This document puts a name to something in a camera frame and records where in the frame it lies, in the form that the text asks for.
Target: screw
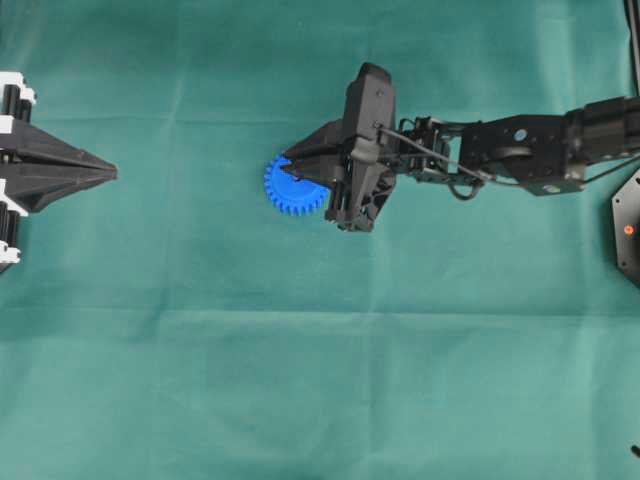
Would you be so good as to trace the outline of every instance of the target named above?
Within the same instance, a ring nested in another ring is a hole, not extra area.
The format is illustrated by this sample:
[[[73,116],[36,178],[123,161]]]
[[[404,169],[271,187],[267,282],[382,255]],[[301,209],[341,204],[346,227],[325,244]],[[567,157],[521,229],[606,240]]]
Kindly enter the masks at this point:
[[[527,135],[528,135],[528,132],[524,128],[521,128],[520,130],[516,131],[513,138],[515,139],[516,142],[521,142],[525,138],[527,138]]]

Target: black cable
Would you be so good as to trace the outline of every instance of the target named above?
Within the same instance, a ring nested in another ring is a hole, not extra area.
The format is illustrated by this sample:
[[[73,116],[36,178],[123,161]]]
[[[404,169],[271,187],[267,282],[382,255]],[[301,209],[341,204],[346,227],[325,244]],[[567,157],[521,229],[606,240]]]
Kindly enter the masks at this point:
[[[626,162],[623,162],[620,165],[610,168],[609,170],[599,173],[598,175],[591,177],[588,180],[585,180],[584,182],[582,182],[582,184],[587,185],[588,183],[595,182],[596,180],[600,180],[601,178],[606,177],[607,175],[611,175],[613,172],[617,172],[621,168],[624,168],[627,165],[631,165],[632,163],[637,162],[638,160],[640,160],[640,155],[638,155],[637,157],[633,157],[632,159],[627,160]]]
[[[456,197],[458,200],[462,202],[468,202],[469,200],[473,200],[474,198],[476,198],[476,196],[478,195],[478,192],[480,192],[482,187],[484,187],[484,183],[480,183],[480,182],[474,183],[473,187],[471,188],[471,192],[469,192],[467,195],[460,193],[456,189],[456,187],[451,183],[447,184],[447,186],[449,187],[449,190],[451,191],[454,197]]]

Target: gear teeth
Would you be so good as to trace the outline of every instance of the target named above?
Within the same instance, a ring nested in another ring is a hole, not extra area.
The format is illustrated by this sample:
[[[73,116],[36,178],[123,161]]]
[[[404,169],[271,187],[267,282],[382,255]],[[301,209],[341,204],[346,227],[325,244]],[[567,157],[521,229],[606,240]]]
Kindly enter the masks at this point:
[[[265,193],[274,207],[285,215],[296,217],[310,215],[322,207],[329,195],[329,190],[321,185],[316,185],[316,190],[310,189],[309,192],[296,198],[296,195],[299,195],[299,188],[287,191],[289,180],[294,180],[288,178],[289,175],[283,177],[280,174],[284,174],[280,167],[287,164],[289,164],[289,160],[279,156],[267,165],[263,180]]]

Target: black plastic part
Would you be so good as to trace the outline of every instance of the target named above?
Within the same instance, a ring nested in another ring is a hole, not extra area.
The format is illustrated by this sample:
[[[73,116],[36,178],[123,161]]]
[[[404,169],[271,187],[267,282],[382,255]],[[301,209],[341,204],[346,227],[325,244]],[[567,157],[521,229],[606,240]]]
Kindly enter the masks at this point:
[[[20,88],[7,85],[2,115],[13,117],[10,133],[0,134],[0,179],[6,196],[29,212],[117,177],[114,165],[64,143],[30,124],[31,103],[20,99]],[[0,240],[18,248],[20,215],[0,202]],[[0,264],[0,273],[11,264]]]
[[[3,242],[0,248],[17,248],[19,226],[18,212],[10,211],[5,202],[0,202],[0,242]],[[0,263],[0,273],[8,270],[12,265]]]
[[[12,134],[0,134],[0,148],[13,155],[0,164],[5,193],[30,212],[117,177],[115,166],[18,119]]]
[[[636,94],[640,95],[640,12],[637,0],[624,0],[624,10],[631,32],[631,65]]]
[[[395,126],[391,75],[365,63],[347,90],[344,116],[285,152],[283,169],[331,189],[325,218],[342,230],[370,232],[395,187],[395,173],[378,160],[390,142],[378,127]]]
[[[614,195],[618,268],[640,287],[640,170]]]

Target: green cloth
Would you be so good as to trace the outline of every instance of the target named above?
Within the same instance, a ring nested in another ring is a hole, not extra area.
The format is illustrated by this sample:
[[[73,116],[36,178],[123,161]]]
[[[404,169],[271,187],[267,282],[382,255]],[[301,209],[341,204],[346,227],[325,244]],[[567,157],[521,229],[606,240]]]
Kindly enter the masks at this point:
[[[640,294],[610,199],[400,179],[371,235],[262,174],[360,64],[403,116],[632,93],[619,0],[5,0],[36,125],[120,179],[0,278],[2,479],[636,479]]]

